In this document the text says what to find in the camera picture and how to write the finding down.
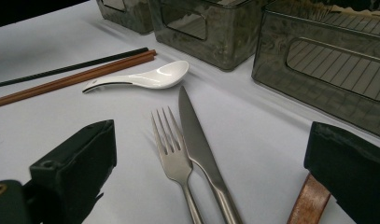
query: spoon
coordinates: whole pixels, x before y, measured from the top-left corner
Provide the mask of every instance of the spoon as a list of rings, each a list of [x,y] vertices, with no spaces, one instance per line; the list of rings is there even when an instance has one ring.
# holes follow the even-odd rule
[[[189,68],[188,62],[176,61],[141,74],[101,77],[89,82],[82,92],[86,93],[95,88],[111,84],[132,84],[150,89],[165,89],[181,81]]]

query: knife blade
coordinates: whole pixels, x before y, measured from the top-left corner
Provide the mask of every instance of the knife blade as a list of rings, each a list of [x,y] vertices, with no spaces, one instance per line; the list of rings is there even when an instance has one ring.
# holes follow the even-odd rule
[[[180,94],[178,96],[178,108],[189,157],[204,171],[225,222],[230,224],[242,223],[242,219],[224,183],[216,160],[204,135],[201,123],[196,116],[190,98],[183,86],[180,88]]]

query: wooden chopsticks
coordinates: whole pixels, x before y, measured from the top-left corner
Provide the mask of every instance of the wooden chopsticks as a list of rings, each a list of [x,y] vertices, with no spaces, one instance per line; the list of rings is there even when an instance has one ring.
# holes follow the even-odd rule
[[[330,196],[330,192],[308,174],[287,224],[317,224]]]
[[[24,100],[33,96],[37,96],[49,91],[56,91],[58,89],[75,85],[83,81],[87,81],[93,78],[101,77],[119,70],[129,68],[132,66],[139,65],[141,63],[146,63],[154,60],[154,56],[157,54],[155,49],[149,50],[144,53],[134,55],[129,58],[121,59],[113,63],[108,63],[91,70],[81,72],[70,77],[64,77],[55,81],[48,82],[24,91],[18,91],[7,96],[0,98],[0,106],[8,105],[20,100]]]
[[[31,75],[31,76],[28,76],[28,77],[15,78],[15,79],[11,79],[11,80],[8,80],[8,81],[0,82],[0,87],[7,86],[7,85],[12,85],[12,84],[16,84],[16,83],[20,83],[20,82],[24,82],[24,81],[30,81],[30,80],[34,80],[34,79],[41,78],[41,77],[49,77],[49,76],[53,76],[53,75],[56,75],[56,74],[61,74],[61,73],[64,73],[64,72],[71,72],[73,70],[77,70],[77,69],[80,69],[80,68],[94,66],[94,65],[97,65],[99,63],[109,63],[109,62],[116,61],[116,60],[119,60],[119,59],[128,58],[130,56],[134,56],[136,54],[143,53],[143,52],[146,52],[146,51],[148,51],[148,48],[134,49],[134,50],[131,50],[131,51],[128,51],[128,52],[123,52],[123,53],[120,53],[120,54],[116,54],[116,55],[104,57],[104,58],[101,58],[101,59],[96,59],[96,60],[88,61],[88,62],[85,62],[85,63],[78,63],[78,64],[70,65],[70,66],[66,66],[66,67],[63,67],[63,68],[58,68],[58,69],[55,69],[55,70],[51,70],[51,71],[48,71],[48,72],[38,73],[38,74]]]

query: plastic storage box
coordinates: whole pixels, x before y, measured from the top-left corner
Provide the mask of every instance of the plastic storage box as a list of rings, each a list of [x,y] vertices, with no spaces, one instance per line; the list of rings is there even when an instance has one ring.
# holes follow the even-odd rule
[[[372,2],[268,4],[253,79],[380,136],[380,4]]]
[[[231,71],[257,48],[265,0],[148,0],[158,42]]]
[[[113,21],[141,35],[152,32],[147,0],[96,0],[104,19]]]

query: white table surface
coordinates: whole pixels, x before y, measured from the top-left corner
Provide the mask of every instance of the white table surface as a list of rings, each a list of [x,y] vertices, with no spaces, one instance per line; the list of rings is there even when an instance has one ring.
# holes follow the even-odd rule
[[[147,47],[156,60],[111,74],[152,70],[175,60],[190,63],[177,86],[147,90],[115,86],[83,94],[86,83],[0,107],[0,180],[30,180],[28,167],[72,134],[113,119],[118,165],[105,196],[84,223],[191,223],[180,186],[162,169],[150,114],[170,106],[178,118],[185,86],[218,167],[245,223],[286,223],[307,170],[303,168],[312,121],[339,126],[380,147],[380,139],[291,101],[253,82],[254,56],[232,72],[158,43],[102,18],[95,1],[0,27],[0,82]],[[0,97],[79,71],[0,88]],[[223,223],[200,168],[190,187],[205,223]],[[330,199],[320,223],[354,223]]]

